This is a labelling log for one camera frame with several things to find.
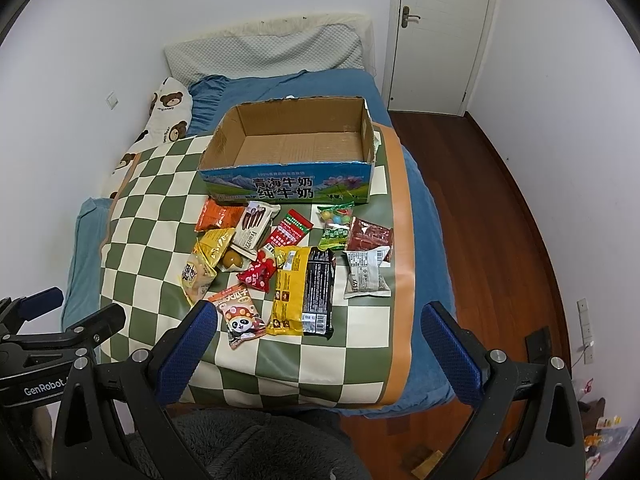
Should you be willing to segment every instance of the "gray fleece fabric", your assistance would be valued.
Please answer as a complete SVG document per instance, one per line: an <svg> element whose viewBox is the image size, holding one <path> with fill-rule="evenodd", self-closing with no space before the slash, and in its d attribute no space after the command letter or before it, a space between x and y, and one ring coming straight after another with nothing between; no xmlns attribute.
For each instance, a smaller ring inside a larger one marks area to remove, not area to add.
<svg viewBox="0 0 640 480"><path fill-rule="evenodd" d="M178 416L174 426L213 479L365 480L371 476L325 410L275 415L207 409ZM137 466L160 479L140 436L129 437Z"/></svg>

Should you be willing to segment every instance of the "cardboard box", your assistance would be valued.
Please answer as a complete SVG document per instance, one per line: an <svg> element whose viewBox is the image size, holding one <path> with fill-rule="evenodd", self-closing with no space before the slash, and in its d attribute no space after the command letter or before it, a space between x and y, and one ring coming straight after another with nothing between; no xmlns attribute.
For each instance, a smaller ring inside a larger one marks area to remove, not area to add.
<svg viewBox="0 0 640 480"><path fill-rule="evenodd" d="M225 114L198 172L220 202L367 203L373 139L360 97L245 103Z"/></svg>

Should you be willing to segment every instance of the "checkered blanket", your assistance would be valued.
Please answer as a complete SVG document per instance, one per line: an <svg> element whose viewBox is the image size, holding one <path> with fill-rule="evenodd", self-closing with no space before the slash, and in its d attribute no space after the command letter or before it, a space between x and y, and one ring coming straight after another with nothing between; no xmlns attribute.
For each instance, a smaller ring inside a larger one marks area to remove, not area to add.
<svg viewBox="0 0 640 480"><path fill-rule="evenodd" d="M385 132L378 149L370 202L357 206L354 215L393 227L394 219L396 223L398 218L410 219L411 209L409 204L408 210L398 210L392 200L385 145L391 139L394 149L399 150L399 143L393 130L380 129ZM190 309L180 288L180 275L196 241L194 226L207 197L196 168L210 139L211 136L190 137L140 153L114 200L109 235L102 248L100 306L119 303L126 311L127 321L120 333L101 345L101 362L121 361L138 348L151 348ZM402 184L401 177L398 182L394 189ZM407 186L406 173L404 185ZM273 225L290 208L314 223L300 245L317 245L322 234L318 204L283 206ZM395 286L396 265L403 258L403 290L413 286L412 230L408 236L411 250L398 247L397 234L395 255L382 269L393 291L391 298L345 300L348 266L344 255L338 253L334 334L329 340L320 336L266 335L232 350L226 324L219 316L218 332L182 400L251 408L309 403L351 408L395 402L404 387L410 362L414 298L412 293L398 298ZM234 272L220 273L210 291L223 290L237 282ZM257 310L268 320L273 287L267 294L253 289L250 293Z"/></svg>

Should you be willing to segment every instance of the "cable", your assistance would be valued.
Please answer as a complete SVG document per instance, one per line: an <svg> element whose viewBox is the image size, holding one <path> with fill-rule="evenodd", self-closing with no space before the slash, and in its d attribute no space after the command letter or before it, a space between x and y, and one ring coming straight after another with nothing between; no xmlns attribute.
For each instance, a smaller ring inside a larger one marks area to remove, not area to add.
<svg viewBox="0 0 640 480"><path fill-rule="evenodd" d="M575 366L575 365L577 365L577 364L580 362L580 360L582 359L582 356L583 356L583 355L585 355L585 354L587 353L587 350L588 350L589 348L591 348L592 346L593 346L593 341L589 341L589 342L584 346L584 350L583 350L583 351L582 351L582 353L580 354L580 357L578 357L578 360L577 360L574 364L572 364L572 365L571 365L571 370L573 370L573 369L574 369L574 366Z"/></svg>

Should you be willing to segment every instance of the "orange snack bag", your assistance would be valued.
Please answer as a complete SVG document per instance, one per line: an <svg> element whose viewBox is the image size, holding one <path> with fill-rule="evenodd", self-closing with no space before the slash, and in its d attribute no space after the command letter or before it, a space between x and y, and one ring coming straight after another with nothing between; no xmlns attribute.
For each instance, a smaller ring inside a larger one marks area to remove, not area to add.
<svg viewBox="0 0 640 480"><path fill-rule="evenodd" d="M207 198L204 203L195 231L207 231L209 229L236 227L240 217L246 208L244 206L218 205L212 198Z"/></svg>

